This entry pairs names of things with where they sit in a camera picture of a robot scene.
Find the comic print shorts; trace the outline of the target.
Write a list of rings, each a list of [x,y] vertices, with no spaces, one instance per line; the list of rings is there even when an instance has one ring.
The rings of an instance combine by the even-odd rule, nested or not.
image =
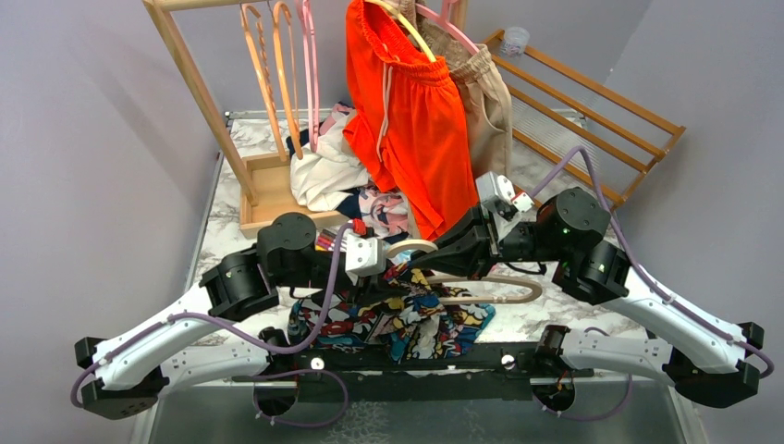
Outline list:
[[[432,275],[395,265],[384,279],[404,294],[365,307],[351,304],[348,291],[336,291],[310,347],[356,353],[382,346],[396,364],[466,354],[495,317],[496,310],[488,303],[443,304],[446,297],[471,293],[429,284],[427,279]]]

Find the cream hanger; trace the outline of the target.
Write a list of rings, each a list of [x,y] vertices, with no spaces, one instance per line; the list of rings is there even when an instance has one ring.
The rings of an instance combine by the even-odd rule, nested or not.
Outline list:
[[[413,253],[434,253],[437,246],[428,240],[402,240],[384,247],[387,259],[392,260],[402,255],[410,258]],[[539,299],[543,287],[532,280],[522,277],[504,275],[489,275],[481,277],[478,281],[470,282],[466,277],[455,277],[445,274],[434,274],[423,278],[423,285],[429,289],[444,287],[456,290],[465,289],[458,295],[447,296],[442,299],[444,305],[467,303],[495,303],[495,304],[525,304]]]

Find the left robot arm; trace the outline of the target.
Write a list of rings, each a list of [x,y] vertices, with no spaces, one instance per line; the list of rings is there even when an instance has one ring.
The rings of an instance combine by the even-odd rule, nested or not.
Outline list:
[[[81,373],[71,403],[110,420],[151,408],[180,388],[232,376],[276,380],[287,374],[290,355],[314,344],[341,293],[390,293],[383,281],[403,243],[375,237],[360,220],[343,224],[329,251],[316,247],[316,226],[289,212],[258,231],[249,248],[218,265],[165,309],[111,339],[86,337],[74,346]],[[302,339],[275,333],[259,339],[242,331],[246,319],[278,306],[282,287],[315,287],[315,318]]]

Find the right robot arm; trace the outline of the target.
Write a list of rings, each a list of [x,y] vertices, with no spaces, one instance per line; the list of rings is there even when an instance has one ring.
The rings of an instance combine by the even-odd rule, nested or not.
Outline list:
[[[593,335],[565,326],[545,328],[533,352],[545,376],[604,369],[643,376],[686,399],[727,408],[754,396],[765,372],[750,364],[764,343],[752,322],[732,324],[658,284],[626,247],[605,240],[612,215],[590,193],[572,188],[533,207],[525,193],[487,195],[412,265],[476,280],[499,263],[553,262],[553,283],[573,299],[624,315],[646,339]]]

